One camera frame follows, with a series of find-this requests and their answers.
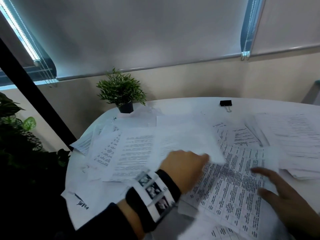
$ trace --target printed photo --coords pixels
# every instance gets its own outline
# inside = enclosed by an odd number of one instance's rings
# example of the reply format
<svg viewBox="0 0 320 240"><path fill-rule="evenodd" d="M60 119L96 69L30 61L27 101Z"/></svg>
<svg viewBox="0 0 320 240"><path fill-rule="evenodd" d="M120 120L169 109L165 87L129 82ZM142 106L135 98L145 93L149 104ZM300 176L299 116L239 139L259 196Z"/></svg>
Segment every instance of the printed photo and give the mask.
<svg viewBox="0 0 320 240"><path fill-rule="evenodd" d="M154 182L148 188L146 188L146 192L148 193L150 198L153 199L154 197L156 197L158 194L161 193L161 190L159 186Z"/></svg>
<svg viewBox="0 0 320 240"><path fill-rule="evenodd" d="M138 180L138 182L142 187L144 187L150 180L151 180L151 177L145 174L142 176L142 178Z"/></svg>
<svg viewBox="0 0 320 240"><path fill-rule="evenodd" d="M167 199L163 196L157 203L154 204L155 208L158 210L159 215L169 208Z"/></svg>

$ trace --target black sleeve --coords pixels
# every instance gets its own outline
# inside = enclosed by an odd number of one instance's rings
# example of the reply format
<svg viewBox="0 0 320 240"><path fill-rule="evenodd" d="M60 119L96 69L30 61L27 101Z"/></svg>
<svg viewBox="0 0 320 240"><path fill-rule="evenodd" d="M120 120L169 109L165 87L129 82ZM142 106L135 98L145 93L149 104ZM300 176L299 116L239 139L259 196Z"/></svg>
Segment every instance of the black sleeve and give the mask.
<svg viewBox="0 0 320 240"><path fill-rule="evenodd" d="M134 239L134 230L115 203L65 239Z"/></svg>

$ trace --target wristband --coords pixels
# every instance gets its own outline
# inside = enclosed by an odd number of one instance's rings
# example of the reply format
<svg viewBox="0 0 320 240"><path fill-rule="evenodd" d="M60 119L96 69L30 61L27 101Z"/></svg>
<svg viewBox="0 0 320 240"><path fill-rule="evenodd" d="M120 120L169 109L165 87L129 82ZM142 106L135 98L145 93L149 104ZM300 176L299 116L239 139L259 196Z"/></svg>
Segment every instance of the wristband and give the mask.
<svg viewBox="0 0 320 240"><path fill-rule="evenodd" d="M126 202L138 214L145 233L155 230L181 196L179 188L163 170L145 169L133 181Z"/></svg>

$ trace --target black binder clip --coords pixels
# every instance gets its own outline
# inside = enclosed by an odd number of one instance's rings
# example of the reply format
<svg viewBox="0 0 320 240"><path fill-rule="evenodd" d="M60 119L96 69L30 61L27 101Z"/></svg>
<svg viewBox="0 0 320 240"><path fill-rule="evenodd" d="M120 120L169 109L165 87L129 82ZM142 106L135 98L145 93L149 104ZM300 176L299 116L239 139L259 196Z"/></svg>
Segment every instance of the black binder clip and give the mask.
<svg viewBox="0 0 320 240"><path fill-rule="evenodd" d="M220 101L220 106L221 107L225 107L227 112L232 112L232 110L230 109L230 106L232 106L231 100L222 100L222 101Z"/></svg>

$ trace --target table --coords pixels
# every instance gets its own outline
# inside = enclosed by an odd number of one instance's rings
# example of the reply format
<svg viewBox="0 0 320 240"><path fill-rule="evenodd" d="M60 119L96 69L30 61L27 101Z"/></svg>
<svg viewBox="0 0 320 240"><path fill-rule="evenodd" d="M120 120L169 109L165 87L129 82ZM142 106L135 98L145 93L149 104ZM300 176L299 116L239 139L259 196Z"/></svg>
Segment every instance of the table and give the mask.
<svg viewBox="0 0 320 240"><path fill-rule="evenodd" d="M219 106L221 100L232 100L231 113ZM227 119L233 123L241 122L248 114L255 113L283 113L302 114L317 112L320 113L320 106L310 104L299 104L292 102L254 99L254 98L229 98L229 97L189 97L172 98L146 102L147 106L160 109L165 115L182 115L188 113L203 113L208 116L214 116L219 119ZM142 106L135 103L134 108ZM84 134L93 131L94 126L104 121L116 117L119 113L118 108L106 111L98 117L84 132ZM84 163L84 156L74 151L70 156L66 172L66 188L75 182L85 180L83 173L79 170L80 165ZM280 170L280 175L310 204L317 212L320 212L320 180L296 180L289 173ZM81 226L86 220L82 219L79 208L74 207L74 202L66 199L70 218L74 226Z"/></svg>

